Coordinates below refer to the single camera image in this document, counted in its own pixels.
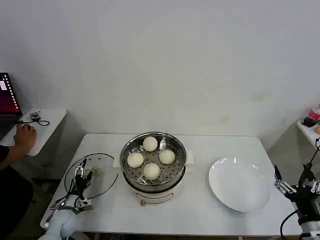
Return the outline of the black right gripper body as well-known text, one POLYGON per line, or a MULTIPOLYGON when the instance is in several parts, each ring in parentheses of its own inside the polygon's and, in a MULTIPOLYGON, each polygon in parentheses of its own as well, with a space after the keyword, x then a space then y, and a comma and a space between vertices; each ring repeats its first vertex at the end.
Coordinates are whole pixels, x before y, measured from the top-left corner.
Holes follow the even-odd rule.
POLYGON ((298 185, 294 186, 287 198, 295 204, 298 218, 319 218, 320 210, 316 203, 318 194, 312 192, 311 186, 298 185))

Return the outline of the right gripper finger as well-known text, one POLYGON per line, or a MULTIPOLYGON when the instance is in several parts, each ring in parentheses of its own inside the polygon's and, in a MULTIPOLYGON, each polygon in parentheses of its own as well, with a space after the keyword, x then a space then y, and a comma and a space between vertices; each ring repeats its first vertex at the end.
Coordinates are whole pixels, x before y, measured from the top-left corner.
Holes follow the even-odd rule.
POLYGON ((312 172, 303 172, 299 178, 299 184, 311 187, 312 193, 320 194, 320 181, 315 178, 312 172))
POLYGON ((297 190, 290 186, 286 181, 283 180, 282 175, 276 165, 274 165, 274 186, 283 194, 293 194, 297 190))

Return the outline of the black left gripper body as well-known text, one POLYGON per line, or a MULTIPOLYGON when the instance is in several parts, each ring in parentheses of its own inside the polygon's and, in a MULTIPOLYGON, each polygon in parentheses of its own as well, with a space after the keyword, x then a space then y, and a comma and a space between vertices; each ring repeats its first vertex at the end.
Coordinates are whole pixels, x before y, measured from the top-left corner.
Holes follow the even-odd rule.
POLYGON ((84 198, 84 191, 88 188, 86 186, 86 176, 75 176, 73 183, 72 194, 84 198))

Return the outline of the person's hand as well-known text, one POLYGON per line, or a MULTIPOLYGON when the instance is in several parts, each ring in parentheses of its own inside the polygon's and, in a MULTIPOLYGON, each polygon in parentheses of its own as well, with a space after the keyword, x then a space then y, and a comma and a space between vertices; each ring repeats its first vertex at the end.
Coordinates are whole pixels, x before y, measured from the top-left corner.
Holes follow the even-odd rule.
POLYGON ((30 126, 28 123, 17 124, 16 134, 13 137, 15 142, 14 147, 23 154, 26 154, 34 147, 36 137, 36 129, 33 126, 30 126))

